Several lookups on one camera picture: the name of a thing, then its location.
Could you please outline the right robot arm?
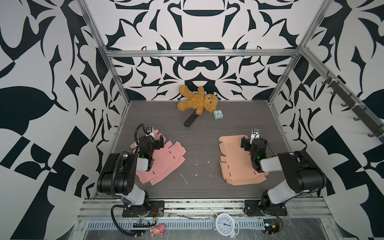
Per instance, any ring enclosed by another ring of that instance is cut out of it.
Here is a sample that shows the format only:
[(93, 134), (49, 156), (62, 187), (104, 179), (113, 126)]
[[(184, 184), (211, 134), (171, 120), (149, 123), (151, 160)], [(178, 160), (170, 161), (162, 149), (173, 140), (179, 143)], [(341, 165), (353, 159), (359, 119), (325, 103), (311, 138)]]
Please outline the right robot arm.
[(302, 193), (318, 192), (327, 184), (325, 174), (306, 151), (284, 152), (266, 156), (265, 139), (241, 139), (241, 148), (250, 153), (257, 173), (283, 172), (285, 180), (265, 191), (259, 203), (261, 210), (278, 207)]

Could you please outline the salmon cardboard box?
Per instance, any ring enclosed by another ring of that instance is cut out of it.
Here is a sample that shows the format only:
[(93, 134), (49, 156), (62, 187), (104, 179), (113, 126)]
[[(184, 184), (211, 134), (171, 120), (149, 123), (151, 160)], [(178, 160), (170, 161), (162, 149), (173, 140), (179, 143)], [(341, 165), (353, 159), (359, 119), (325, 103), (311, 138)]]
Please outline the salmon cardboard box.
[(249, 138), (245, 135), (219, 137), (220, 166), (223, 179), (233, 186), (259, 184), (267, 180), (268, 173), (254, 170), (250, 153), (241, 148), (241, 140)]

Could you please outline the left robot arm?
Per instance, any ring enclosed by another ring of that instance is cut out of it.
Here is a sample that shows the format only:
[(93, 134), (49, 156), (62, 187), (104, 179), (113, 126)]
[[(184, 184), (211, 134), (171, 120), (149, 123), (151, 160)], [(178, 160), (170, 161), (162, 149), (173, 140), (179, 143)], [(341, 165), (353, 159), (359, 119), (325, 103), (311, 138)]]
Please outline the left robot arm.
[(164, 147), (164, 137), (156, 140), (152, 136), (139, 138), (134, 153), (127, 151), (109, 155), (97, 181), (97, 191), (121, 200), (124, 207), (148, 211), (148, 193), (135, 184), (137, 172), (149, 172), (154, 162), (154, 151)]

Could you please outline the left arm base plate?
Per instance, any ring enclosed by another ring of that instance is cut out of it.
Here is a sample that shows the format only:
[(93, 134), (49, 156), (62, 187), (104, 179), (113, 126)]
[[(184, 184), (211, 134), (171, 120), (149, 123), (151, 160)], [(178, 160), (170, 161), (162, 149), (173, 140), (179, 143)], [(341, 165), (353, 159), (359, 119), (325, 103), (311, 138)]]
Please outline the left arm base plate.
[(144, 202), (144, 204), (140, 206), (125, 206), (122, 216), (123, 218), (134, 218), (141, 216), (151, 217), (153, 213), (162, 212), (164, 207), (164, 201), (150, 200), (149, 202)]

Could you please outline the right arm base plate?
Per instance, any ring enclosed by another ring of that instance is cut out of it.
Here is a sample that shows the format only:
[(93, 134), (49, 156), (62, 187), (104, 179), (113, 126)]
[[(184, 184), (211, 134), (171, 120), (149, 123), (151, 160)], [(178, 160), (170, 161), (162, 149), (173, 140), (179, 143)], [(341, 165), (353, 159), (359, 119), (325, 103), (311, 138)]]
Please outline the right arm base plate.
[(244, 213), (249, 217), (285, 217), (288, 211), (285, 204), (262, 204), (261, 200), (245, 200)]

